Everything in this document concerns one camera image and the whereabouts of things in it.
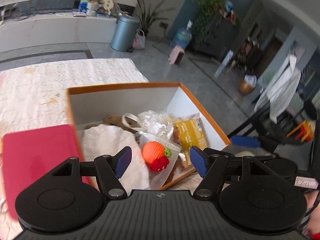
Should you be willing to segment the person right hand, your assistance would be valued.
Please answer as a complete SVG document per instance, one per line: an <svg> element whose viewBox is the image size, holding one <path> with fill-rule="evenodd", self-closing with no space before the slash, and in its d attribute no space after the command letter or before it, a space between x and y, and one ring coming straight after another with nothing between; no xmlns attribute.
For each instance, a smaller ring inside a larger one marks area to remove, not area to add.
<svg viewBox="0 0 320 240"><path fill-rule="evenodd" d="M304 194L308 209L313 207L314 202L316 201L317 194L319 191L312 191ZM312 211L309 222L306 226L308 233L310 234L311 239L319 239L320 233L320 207L319 205Z"/></svg>

